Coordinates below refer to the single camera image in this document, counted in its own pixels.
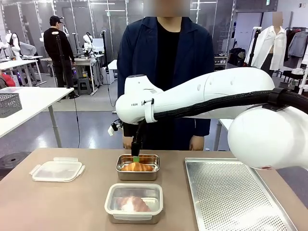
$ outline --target label on robot arm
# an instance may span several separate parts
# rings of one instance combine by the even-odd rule
[[[273,167],[272,166],[264,166],[264,167],[260,167],[259,169],[262,169],[262,170],[272,170]]]

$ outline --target croissant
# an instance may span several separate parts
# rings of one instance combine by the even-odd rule
[[[152,172],[153,167],[149,165],[144,165],[139,162],[133,162],[129,165],[124,166],[121,171],[132,171],[132,172]]]
[[[136,196],[118,198],[118,204],[121,210],[127,212],[150,212],[146,203]]]

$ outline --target ceiling light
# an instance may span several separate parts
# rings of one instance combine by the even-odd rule
[[[105,10],[105,11],[125,11],[125,10]]]
[[[204,3],[217,3],[216,1],[201,1],[199,4],[204,4]]]
[[[115,3],[91,2],[92,5],[115,5]]]

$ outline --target black cap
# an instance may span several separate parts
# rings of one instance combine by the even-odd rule
[[[54,26],[56,23],[63,23],[63,22],[60,21],[60,19],[63,19],[63,17],[59,18],[58,16],[53,15],[49,19],[49,24],[51,26]]]

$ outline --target clear plastic lid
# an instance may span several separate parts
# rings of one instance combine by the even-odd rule
[[[163,210],[163,190],[158,184],[114,184],[105,210],[117,219],[151,219]]]
[[[37,165],[30,174],[35,181],[69,182],[79,176],[85,166],[77,158],[55,157],[42,165]]]

